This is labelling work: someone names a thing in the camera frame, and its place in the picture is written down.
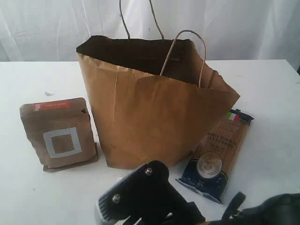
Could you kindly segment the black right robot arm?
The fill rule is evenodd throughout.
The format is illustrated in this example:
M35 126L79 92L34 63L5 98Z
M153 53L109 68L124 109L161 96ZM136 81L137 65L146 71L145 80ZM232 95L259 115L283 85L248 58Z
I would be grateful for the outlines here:
M300 195L282 194L239 210L246 199L238 192L219 220L207 221L194 202L187 202L171 185L152 186L138 196L137 209L126 225L298 225Z

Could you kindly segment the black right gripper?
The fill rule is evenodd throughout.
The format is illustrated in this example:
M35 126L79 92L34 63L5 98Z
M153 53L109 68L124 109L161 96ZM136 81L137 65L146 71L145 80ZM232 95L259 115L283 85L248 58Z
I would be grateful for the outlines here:
M222 218L207 221L194 202L187 202L171 185L158 187L137 198L131 207L132 225L231 225L239 214L246 196L238 192L230 201Z

